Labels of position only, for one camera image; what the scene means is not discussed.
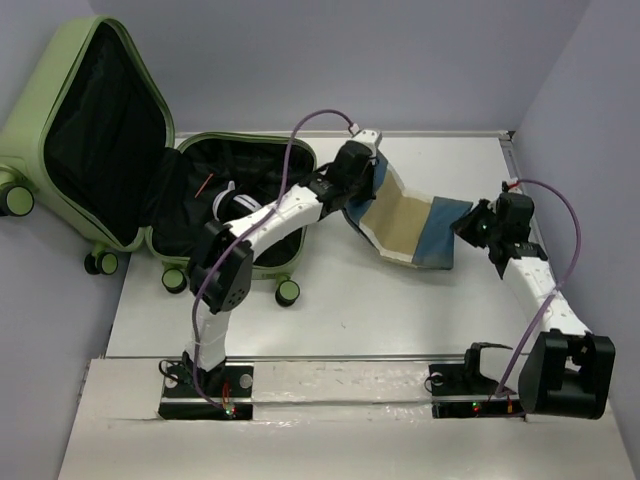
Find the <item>blue and tan cloth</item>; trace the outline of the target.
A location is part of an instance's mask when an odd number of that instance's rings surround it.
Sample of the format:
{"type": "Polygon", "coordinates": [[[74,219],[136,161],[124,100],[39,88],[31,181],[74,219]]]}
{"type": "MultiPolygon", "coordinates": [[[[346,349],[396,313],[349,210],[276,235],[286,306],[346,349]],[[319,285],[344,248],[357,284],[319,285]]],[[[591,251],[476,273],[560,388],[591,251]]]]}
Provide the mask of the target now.
{"type": "Polygon", "coordinates": [[[453,268],[451,224],[470,212],[472,202],[407,188],[383,154],[373,170],[373,190],[370,200],[348,202],[343,216],[380,257],[420,269],[453,268]]]}

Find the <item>white black headphones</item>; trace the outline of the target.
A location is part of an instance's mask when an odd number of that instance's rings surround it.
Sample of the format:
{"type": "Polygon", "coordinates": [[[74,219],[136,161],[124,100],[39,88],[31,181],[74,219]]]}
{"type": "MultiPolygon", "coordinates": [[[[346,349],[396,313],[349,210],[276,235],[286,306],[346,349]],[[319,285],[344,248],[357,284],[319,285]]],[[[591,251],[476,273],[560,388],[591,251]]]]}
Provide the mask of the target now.
{"type": "Polygon", "coordinates": [[[262,208],[262,204],[242,193],[233,180],[217,193],[212,203],[213,218],[221,223],[240,219],[262,208]]]}

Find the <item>red pencil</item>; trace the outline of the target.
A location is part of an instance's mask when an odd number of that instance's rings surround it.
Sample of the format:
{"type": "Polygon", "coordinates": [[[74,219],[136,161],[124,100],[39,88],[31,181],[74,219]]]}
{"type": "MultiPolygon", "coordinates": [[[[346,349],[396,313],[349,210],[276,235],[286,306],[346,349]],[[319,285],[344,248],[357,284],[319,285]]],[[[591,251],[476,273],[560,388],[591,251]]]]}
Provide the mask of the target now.
{"type": "Polygon", "coordinates": [[[211,178],[214,176],[213,173],[210,173],[207,175],[207,177],[205,178],[205,180],[203,181],[203,183],[200,185],[200,187],[198,188],[198,190],[196,191],[194,198],[198,198],[202,191],[206,188],[206,186],[208,185],[208,183],[210,182],[211,178]]]}

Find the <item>green hard-shell suitcase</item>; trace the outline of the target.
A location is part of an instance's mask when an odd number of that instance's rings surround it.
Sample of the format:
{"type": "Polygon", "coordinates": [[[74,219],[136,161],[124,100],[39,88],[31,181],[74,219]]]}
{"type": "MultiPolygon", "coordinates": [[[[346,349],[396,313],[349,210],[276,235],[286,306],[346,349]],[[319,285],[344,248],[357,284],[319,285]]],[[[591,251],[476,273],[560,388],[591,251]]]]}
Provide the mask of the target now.
{"type": "Polygon", "coordinates": [[[1,213],[47,207],[91,243],[91,275],[115,273],[120,253],[146,247],[163,264],[163,287],[178,294],[230,180],[263,206],[315,167],[308,144],[282,136],[204,132],[178,142],[124,25],[82,17],[57,29],[2,128],[1,213]]]}

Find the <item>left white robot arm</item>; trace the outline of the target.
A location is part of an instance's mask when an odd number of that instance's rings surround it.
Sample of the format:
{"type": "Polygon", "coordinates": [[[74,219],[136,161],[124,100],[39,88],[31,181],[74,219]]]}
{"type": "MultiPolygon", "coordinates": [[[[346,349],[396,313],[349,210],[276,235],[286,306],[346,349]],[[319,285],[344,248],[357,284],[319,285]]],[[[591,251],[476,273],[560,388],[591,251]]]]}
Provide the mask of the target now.
{"type": "Polygon", "coordinates": [[[188,265],[196,300],[186,381],[195,392],[209,395],[220,386],[230,314],[249,293],[254,261],[292,232],[344,209],[350,201],[371,199],[377,149],[374,141],[358,135],[281,199],[240,219],[205,226],[188,265]]]}

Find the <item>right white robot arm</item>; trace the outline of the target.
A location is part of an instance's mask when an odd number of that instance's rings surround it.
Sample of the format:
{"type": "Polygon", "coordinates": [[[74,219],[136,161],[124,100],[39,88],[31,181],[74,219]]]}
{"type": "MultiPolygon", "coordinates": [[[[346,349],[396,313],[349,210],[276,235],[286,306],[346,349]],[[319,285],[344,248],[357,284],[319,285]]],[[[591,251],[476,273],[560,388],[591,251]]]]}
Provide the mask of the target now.
{"type": "Polygon", "coordinates": [[[529,323],[507,357],[491,354],[460,368],[462,384],[482,392],[496,380],[492,397],[518,397],[527,414],[596,420],[606,410],[616,349],[578,318],[561,292],[544,248],[531,241],[533,200],[503,191],[481,199],[456,220],[453,232],[485,249],[529,323]]]}

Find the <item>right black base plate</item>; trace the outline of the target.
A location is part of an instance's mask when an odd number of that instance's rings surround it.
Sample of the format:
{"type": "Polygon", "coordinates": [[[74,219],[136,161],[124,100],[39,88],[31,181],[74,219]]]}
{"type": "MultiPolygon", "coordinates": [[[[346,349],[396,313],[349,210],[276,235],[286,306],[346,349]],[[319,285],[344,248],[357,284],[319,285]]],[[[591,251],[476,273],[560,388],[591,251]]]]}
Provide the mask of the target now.
{"type": "Polygon", "coordinates": [[[525,419],[518,397],[497,397],[496,387],[496,381],[471,373],[463,363],[430,364],[424,381],[435,419],[525,419]]]}

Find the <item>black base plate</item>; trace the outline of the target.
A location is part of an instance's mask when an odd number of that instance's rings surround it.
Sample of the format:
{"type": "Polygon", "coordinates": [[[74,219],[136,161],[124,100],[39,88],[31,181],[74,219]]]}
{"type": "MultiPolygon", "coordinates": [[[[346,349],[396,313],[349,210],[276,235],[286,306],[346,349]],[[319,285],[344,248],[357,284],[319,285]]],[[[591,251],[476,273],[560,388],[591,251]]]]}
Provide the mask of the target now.
{"type": "Polygon", "coordinates": [[[497,397],[496,387],[496,381],[471,373],[463,363],[430,364],[424,381],[435,419],[525,419],[518,397],[497,397]]]}
{"type": "Polygon", "coordinates": [[[165,359],[158,364],[163,376],[158,415],[164,420],[250,421],[253,419],[254,366],[228,364],[211,372],[191,364],[165,359]]]}

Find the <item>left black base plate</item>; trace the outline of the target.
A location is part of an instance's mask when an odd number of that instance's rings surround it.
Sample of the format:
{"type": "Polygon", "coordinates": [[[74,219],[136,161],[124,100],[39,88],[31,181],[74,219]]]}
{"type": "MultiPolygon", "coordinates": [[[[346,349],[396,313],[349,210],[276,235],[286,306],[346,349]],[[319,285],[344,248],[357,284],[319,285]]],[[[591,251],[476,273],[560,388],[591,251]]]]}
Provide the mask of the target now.
{"type": "Polygon", "coordinates": [[[191,364],[165,359],[158,364],[163,376],[158,415],[164,420],[250,421],[253,419],[254,366],[228,364],[211,372],[191,364]]]}

